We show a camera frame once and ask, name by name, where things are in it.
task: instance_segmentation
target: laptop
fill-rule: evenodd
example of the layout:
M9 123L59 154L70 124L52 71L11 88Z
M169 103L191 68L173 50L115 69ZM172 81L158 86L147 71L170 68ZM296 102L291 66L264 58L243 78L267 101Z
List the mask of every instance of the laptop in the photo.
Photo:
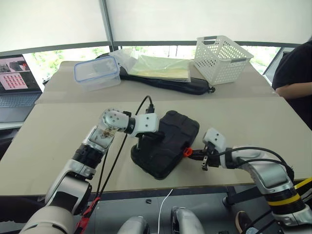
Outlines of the laptop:
M23 55L0 57L0 122L22 122L40 97Z

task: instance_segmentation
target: plastic food container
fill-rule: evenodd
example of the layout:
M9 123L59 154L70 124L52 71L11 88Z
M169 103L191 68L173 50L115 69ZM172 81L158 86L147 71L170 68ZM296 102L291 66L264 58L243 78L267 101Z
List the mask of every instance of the plastic food container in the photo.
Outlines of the plastic food container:
M79 62L74 66L74 79L85 91L120 84L120 67L113 56Z
M237 80L254 56L226 36L197 38L194 64L211 84Z

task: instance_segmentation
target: person's arm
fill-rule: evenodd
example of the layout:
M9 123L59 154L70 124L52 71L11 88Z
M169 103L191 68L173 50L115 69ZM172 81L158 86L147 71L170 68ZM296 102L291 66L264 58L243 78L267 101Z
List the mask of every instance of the person's arm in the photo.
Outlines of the person's arm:
M277 88L276 92L284 99L303 98L312 95L312 82L285 85Z

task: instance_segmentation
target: plastic basket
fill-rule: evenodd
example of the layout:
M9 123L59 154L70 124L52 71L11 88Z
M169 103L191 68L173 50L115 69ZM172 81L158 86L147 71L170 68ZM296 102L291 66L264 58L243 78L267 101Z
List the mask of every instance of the plastic basket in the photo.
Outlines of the plastic basket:
M211 84L237 80L254 56L226 36L197 38L195 67Z

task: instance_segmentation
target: black shirt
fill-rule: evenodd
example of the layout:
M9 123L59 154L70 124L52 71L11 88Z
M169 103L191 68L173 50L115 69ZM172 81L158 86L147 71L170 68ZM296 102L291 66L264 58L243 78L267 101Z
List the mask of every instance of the black shirt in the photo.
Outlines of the black shirt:
M312 41L299 45L281 59L272 87L277 89L285 85L306 82L312 82ZM289 99L287 102L312 130L312 95Z

